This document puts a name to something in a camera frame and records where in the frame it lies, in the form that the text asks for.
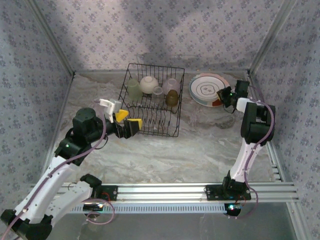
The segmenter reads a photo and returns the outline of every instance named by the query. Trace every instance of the black mount bracket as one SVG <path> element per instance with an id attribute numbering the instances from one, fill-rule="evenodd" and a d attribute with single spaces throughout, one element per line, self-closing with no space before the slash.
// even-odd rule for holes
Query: black mount bracket
<path id="1" fill-rule="evenodd" d="M 250 82 L 248 81 L 237 80 L 234 92 L 231 92 L 231 86 L 228 86 L 219 90 L 216 94 L 225 108 L 233 106 L 233 108 L 236 109 L 238 99 L 248 97 L 249 84 Z"/>
<path id="2" fill-rule="evenodd" d="M 117 201 L 118 186 L 117 185 L 101 185 L 95 191 L 95 198 L 106 201 Z"/>
<path id="3" fill-rule="evenodd" d="M 231 179 L 230 171 L 223 178 L 221 185 L 206 185 L 204 191 L 208 201 L 251 200 L 250 190 L 246 183 Z"/>
<path id="4" fill-rule="evenodd" d="M 8 226 L 16 216 L 15 210 L 6 209 L 0 218 Z M 30 220 L 27 218 L 25 220 L 19 218 L 11 229 L 23 240 L 45 240 L 52 230 L 52 218 L 52 215 L 44 215 L 40 223 L 30 223 Z"/>

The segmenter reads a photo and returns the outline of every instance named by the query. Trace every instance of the metal frame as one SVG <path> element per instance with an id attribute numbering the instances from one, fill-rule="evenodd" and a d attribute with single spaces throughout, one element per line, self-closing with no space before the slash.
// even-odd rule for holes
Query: metal frame
<path id="1" fill-rule="evenodd" d="M 54 37 L 54 34 L 50 27 L 48 26 L 41 10 L 34 0 L 24 0 L 26 5 L 30 8 L 32 15 L 34 16 L 36 22 L 38 23 L 43 34 L 47 37 L 49 43 L 51 44 L 54 52 L 56 53 L 58 59 L 63 65 L 65 71 L 74 76 L 74 71 L 71 65 L 68 62 L 68 58 L 65 56 L 63 50 L 61 49 L 59 43 Z M 276 35 L 281 30 L 283 24 L 285 23 L 287 17 L 289 16 L 293 6 L 297 0 L 283 0 L 280 10 L 278 11 L 264 41 L 255 55 L 251 65 L 250 65 L 250 74 L 254 74 L 260 66 L 260 63 L 265 58 L 268 53 L 271 45 L 273 44 Z M 79 71 L 78 73 L 122 73 L 124 71 Z M 199 69 L 191 70 L 186 69 L 185 73 L 199 73 Z M 224 72 L 241 72 L 239 70 L 219 70 L 214 71 L 219 73 Z M 249 76 L 245 77 L 247 81 L 250 81 L 252 86 L 255 86 L 255 83 L 250 79 Z M 68 100 L 69 91 L 71 88 L 72 80 L 70 81 L 69 86 L 67 87 L 66 95 L 62 104 L 60 115 L 58 117 L 57 126 L 53 133 L 53 137 L 49 146 L 49 151 L 46 156 L 46 161 L 43 166 L 42 173 L 46 170 L 48 166 L 49 159 L 52 158 L 54 143 L 57 139 L 58 132 L 61 125 L 62 115 Z M 252 96 L 257 97 L 255 90 L 251 90 Z M 268 142 L 267 152 L 270 159 L 270 164 L 272 166 L 272 171 L 275 177 L 275 182 L 265 182 L 257 183 L 252 182 L 251 185 L 258 191 L 259 199 L 261 202 L 287 202 L 287 208 L 290 213 L 291 221 L 295 230 L 295 234 L 299 240 L 308 240 L 311 239 L 311 234 L 308 231 L 308 226 L 306 223 L 305 216 L 302 211 L 302 206 L 299 203 L 298 195 L 295 190 L 295 186 L 292 182 L 286 182 L 285 172 L 282 169 L 280 158 L 277 154 L 277 151 L 272 142 Z M 121 199 L 118 203 L 122 204 L 134 204 L 139 203 L 198 203 L 198 204 L 208 204 L 207 199 L 204 195 L 203 188 L 208 183 L 167 183 L 167 184 L 118 184 L 119 193 L 118 198 Z M 69 183 L 65 183 L 60 189 L 56 197 L 59 197 L 62 193 L 65 193 L 68 189 Z M 255 195 L 252 194 L 252 201 L 255 201 Z"/>
<path id="2" fill-rule="evenodd" d="M 234 200 L 207 201 L 204 188 L 206 185 L 221 185 L 221 182 L 208 183 L 110 183 L 117 185 L 117 203 L 122 204 L 185 204 L 185 203 L 234 203 Z M 56 197 L 68 192 L 70 183 L 65 183 Z M 299 198 L 292 182 L 251 182 L 262 203 L 294 203 Z M 251 192 L 251 200 L 255 203 L 256 196 Z"/>
<path id="3" fill-rule="evenodd" d="M 196 74 L 198 71 L 188 72 L 185 74 L 191 73 Z M 221 73 L 240 73 L 242 71 L 220 71 Z M 250 82 L 252 86 L 256 86 L 256 84 L 251 80 L 247 71 L 243 71 L 245 79 Z M 251 89 L 251 95 L 254 98 L 257 98 L 257 93 L 254 89 Z M 64 109 L 66 102 L 68 100 L 68 95 L 66 95 L 63 107 Z M 52 146 L 50 149 L 51 155 L 53 154 L 54 142 L 57 138 L 57 134 L 59 131 L 60 123 L 57 125 L 54 132 L 54 138 L 52 141 Z M 266 145 L 266 149 L 269 155 L 270 164 L 272 167 L 272 171 L 274 174 L 275 182 L 251 182 L 250 185 L 257 190 L 259 195 L 259 201 L 262 203 L 286 203 L 288 212 L 291 217 L 292 225 L 294 227 L 295 234 L 297 238 L 300 240 L 308 240 L 311 239 L 310 232 L 308 231 L 308 226 L 306 223 L 305 216 L 302 212 L 302 207 L 299 202 L 299 197 L 296 192 L 296 188 L 294 183 L 286 182 L 285 173 L 281 167 L 281 161 L 277 154 L 277 151 L 272 142 L 268 142 Z M 208 184 L 217 184 L 220 185 L 221 182 L 217 183 L 110 183 L 105 185 L 118 185 L 118 201 L 116 202 L 119 206 L 138 206 L 138 205 L 149 205 L 149 204 L 178 204 L 178 205 L 189 205 L 192 204 L 221 204 L 221 203 L 232 203 L 232 201 L 215 201 L 208 202 L 204 187 Z M 59 190 L 56 198 L 61 196 L 61 194 L 68 191 L 68 186 L 70 183 L 65 183 Z M 255 202 L 255 194 L 251 193 L 252 199 L 248 201 L 249 203 Z"/>
<path id="4" fill-rule="evenodd" d="M 60 60 L 64 70 L 70 75 L 73 76 L 74 71 L 68 61 L 68 58 L 64 54 L 63 50 L 61 49 L 58 41 L 55 38 L 52 30 L 50 29 L 46 18 L 42 14 L 40 8 L 35 3 L 34 0 L 24 0 L 25 4 L 29 7 L 31 14 L 35 18 L 35 21 L 38 23 L 39 28 L 47 38 L 49 44 L 51 45 L 53 51 L 55 52 L 57 58 Z"/>

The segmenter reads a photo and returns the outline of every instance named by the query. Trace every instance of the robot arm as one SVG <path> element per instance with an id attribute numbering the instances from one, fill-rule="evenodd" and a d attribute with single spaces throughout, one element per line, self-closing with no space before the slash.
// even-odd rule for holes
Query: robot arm
<path id="1" fill-rule="evenodd" d="M 248 86 L 248 81 L 238 80 L 234 92 L 231 92 L 230 86 L 217 92 L 225 108 L 233 106 L 234 110 L 244 113 L 240 131 L 242 145 L 235 164 L 223 179 L 222 185 L 206 186 L 208 200 L 236 200 L 239 196 L 250 200 L 250 191 L 245 183 L 245 172 L 248 175 L 259 151 L 273 138 L 274 128 L 268 137 L 260 142 L 270 130 L 272 116 L 264 104 L 247 98 Z M 274 117 L 275 106 L 270 105 L 269 108 Z"/>
<path id="2" fill-rule="evenodd" d="M 141 119 L 127 119 L 121 122 L 128 112 L 120 109 L 121 103 L 115 100 L 100 99 L 100 105 L 104 106 L 105 135 L 115 134 L 118 138 L 130 138 L 134 136 L 142 126 Z M 53 226 L 75 205 L 90 197 L 99 197 L 102 182 L 96 177 L 87 174 L 83 176 L 72 190 L 54 199 L 65 180 L 78 170 L 86 152 L 92 148 L 92 143 L 101 139 L 103 121 L 96 116 L 92 108 L 80 109 L 72 120 L 71 128 L 65 138 L 60 142 L 54 152 L 51 164 L 40 178 L 38 183 L 28 196 L 14 210 L 6 209 L 1 220 L 7 225 L 12 225 L 11 230 L 24 240 L 45 240 L 49 236 Z M 75 160 L 72 157 L 84 154 Z"/>

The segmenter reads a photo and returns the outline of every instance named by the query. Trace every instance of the clear glass cup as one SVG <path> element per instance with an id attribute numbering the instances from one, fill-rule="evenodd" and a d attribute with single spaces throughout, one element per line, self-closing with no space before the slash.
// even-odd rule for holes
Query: clear glass cup
<path id="1" fill-rule="evenodd" d="M 140 89 L 139 82 L 136 79 L 129 79 L 128 85 L 126 87 L 129 98 L 133 101 L 141 100 L 143 93 Z"/>
<path id="2" fill-rule="evenodd" d="M 162 87 L 156 86 L 153 89 L 151 100 L 152 100 L 152 102 L 155 103 L 156 106 L 163 105 L 164 100 L 165 100 L 165 94 L 164 94 Z"/>
<path id="3" fill-rule="evenodd" d="M 176 79 L 169 78 L 163 83 L 162 88 L 165 95 L 167 95 L 170 92 L 170 90 L 175 90 L 179 95 L 180 86 L 180 82 L 178 82 Z"/>

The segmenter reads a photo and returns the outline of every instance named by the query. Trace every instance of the green cup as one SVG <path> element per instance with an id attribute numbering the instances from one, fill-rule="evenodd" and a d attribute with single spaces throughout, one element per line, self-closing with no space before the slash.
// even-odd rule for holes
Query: green cup
<path id="1" fill-rule="evenodd" d="M 140 89 L 139 82 L 136 79 L 129 79 L 128 85 L 126 87 L 129 98 L 133 101 L 141 100 L 143 93 Z"/>

